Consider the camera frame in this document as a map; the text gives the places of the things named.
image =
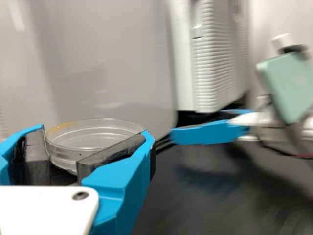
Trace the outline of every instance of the black surface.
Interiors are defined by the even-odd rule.
[[[174,146],[156,173],[133,235],[313,234],[313,171],[254,143]]]

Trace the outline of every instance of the clear petri dish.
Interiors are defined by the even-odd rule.
[[[143,130],[136,123],[113,118],[78,120],[52,127],[46,132],[46,144],[51,162],[76,175],[78,160]]]

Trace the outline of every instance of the blue plastic bracket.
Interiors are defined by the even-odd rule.
[[[250,113],[250,109],[229,109],[222,112],[237,114]],[[231,125],[228,120],[219,120],[191,127],[172,129],[170,138],[172,142],[181,145],[191,144],[218,144],[235,141],[238,137],[249,132],[249,127]]]
[[[8,161],[14,154],[17,140],[40,128],[42,125],[16,132],[0,144],[0,185],[10,184]],[[148,131],[141,134],[146,141],[130,157],[101,166],[83,179],[82,185],[99,194],[91,234],[131,233],[150,183],[150,155],[155,142]]]
[[[8,173],[8,160],[13,156],[14,147],[16,142],[21,136],[26,135],[29,132],[42,128],[43,125],[33,126],[31,128],[18,131],[9,136],[5,141],[0,144],[0,185],[9,185],[9,173]]]

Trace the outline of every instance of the white metal plate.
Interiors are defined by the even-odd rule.
[[[78,192],[88,197],[74,200]],[[1,186],[0,234],[86,235],[98,201],[89,187]]]

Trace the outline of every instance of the petri dish lid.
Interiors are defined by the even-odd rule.
[[[85,119],[63,123],[46,132],[51,162],[76,174],[76,162],[104,148],[141,133],[136,123],[114,118]]]

